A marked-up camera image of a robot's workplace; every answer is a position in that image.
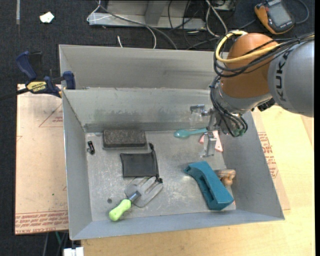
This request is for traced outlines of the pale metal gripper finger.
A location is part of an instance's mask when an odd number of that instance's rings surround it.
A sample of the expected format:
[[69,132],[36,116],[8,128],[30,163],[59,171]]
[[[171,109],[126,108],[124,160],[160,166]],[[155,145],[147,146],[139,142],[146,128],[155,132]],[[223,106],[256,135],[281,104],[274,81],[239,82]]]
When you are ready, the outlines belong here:
[[199,116],[207,116],[209,114],[204,104],[192,105],[189,109],[191,111],[191,114],[196,113]]
[[203,157],[215,155],[217,139],[212,132],[206,132],[204,135],[204,152]]

